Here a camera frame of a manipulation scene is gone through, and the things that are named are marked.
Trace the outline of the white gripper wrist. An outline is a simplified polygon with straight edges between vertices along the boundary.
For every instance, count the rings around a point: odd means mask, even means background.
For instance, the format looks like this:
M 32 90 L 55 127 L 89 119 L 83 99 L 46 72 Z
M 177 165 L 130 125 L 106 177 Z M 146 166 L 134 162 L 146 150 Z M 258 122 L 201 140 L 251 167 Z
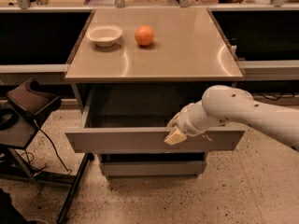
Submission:
M 192 105 L 184 106 L 177 114 L 169 120 L 168 127 L 173 127 L 164 141 L 172 146 L 184 142 L 187 136 L 197 136 L 202 133 L 200 129 L 192 124 L 190 114 Z

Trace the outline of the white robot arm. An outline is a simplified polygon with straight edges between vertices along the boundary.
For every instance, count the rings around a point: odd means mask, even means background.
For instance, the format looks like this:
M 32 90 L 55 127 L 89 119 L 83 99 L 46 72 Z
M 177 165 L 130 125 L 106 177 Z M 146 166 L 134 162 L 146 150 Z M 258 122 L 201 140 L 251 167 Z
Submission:
M 250 93 L 216 85 L 208 88 L 197 103 L 184 106 L 167 124 L 168 145 L 184 142 L 211 127 L 229 122 L 249 126 L 299 151 L 299 110 L 255 101 Z

